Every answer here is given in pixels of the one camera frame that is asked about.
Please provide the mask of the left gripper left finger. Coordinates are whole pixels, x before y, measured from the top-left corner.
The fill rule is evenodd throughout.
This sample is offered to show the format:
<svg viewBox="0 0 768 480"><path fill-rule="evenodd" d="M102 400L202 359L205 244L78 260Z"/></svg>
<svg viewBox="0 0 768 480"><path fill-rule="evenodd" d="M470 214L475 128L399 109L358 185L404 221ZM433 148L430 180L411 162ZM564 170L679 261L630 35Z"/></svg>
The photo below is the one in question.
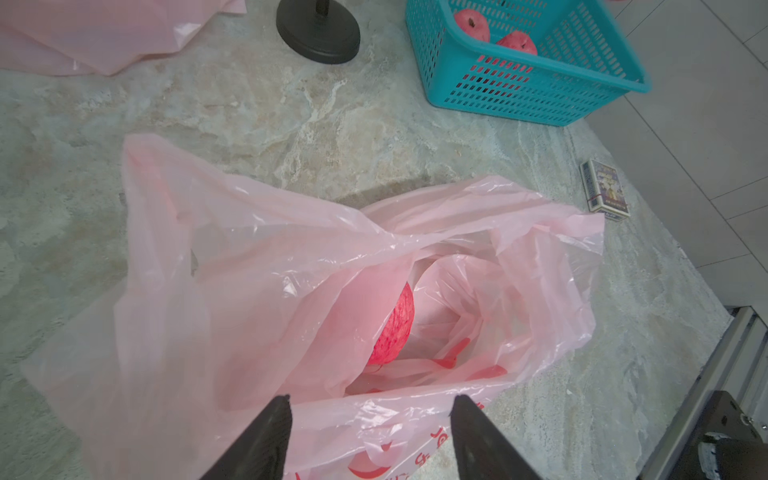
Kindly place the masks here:
<svg viewBox="0 0 768 480"><path fill-rule="evenodd" d="M201 480L280 480L293 424L290 396L274 397Z"/></svg>

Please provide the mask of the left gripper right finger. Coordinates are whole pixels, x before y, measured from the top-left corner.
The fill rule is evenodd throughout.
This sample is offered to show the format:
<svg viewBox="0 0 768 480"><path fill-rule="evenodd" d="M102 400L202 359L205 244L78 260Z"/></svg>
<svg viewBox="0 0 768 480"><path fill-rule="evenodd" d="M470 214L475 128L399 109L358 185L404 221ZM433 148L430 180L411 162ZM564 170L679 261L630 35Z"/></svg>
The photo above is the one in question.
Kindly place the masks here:
<svg viewBox="0 0 768 480"><path fill-rule="evenodd" d="M467 395L450 413L460 480L540 480L540 475Z"/></svg>

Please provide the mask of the red apple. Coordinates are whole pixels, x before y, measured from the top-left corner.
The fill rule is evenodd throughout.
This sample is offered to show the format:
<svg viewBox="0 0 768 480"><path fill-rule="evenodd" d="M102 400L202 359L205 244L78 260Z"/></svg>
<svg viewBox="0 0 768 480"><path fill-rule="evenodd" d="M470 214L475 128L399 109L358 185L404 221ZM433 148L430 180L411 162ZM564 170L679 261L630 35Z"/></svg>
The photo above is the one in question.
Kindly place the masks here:
<svg viewBox="0 0 768 480"><path fill-rule="evenodd" d="M464 9L454 14L458 27L469 37L481 41L490 41L490 28L487 19L479 11Z"/></svg>
<svg viewBox="0 0 768 480"><path fill-rule="evenodd" d="M409 283L406 283L388 317L372 354L368 365L385 365L393 362L405 347L412 325L415 319L415 303L413 291Z"/></svg>
<svg viewBox="0 0 768 480"><path fill-rule="evenodd" d="M505 48L537 55L538 50L531 37L522 31L513 31L496 42L497 45Z"/></svg>

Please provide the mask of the pink strawberry print plastic bag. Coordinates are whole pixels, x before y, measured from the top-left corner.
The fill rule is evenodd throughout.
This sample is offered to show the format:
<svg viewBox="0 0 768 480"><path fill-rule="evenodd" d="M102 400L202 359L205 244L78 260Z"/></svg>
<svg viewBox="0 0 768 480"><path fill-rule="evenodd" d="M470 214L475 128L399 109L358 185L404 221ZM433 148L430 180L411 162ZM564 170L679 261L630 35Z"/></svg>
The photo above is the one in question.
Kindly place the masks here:
<svg viewBox="0 0 768 480"><path fill-rule="evenodd" d="M22 363L96 479L202 477L276 396L289 479L403 479L587 343L599 214L486 176L353 209L125 138L126 279ZM409 283L399 356L368 365Z"/></svg>

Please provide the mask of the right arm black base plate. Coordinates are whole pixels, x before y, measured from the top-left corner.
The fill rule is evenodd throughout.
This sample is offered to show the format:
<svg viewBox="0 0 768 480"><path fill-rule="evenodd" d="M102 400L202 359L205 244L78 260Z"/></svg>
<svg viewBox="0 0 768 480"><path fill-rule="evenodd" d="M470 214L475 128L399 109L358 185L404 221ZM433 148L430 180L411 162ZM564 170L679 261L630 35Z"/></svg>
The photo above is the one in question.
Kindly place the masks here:
<svg viewBox="0 0 768 480"><path fill-rule="evenodd" d="M767 478L767 444L728 392L712 393L669 477Z"/></svg>

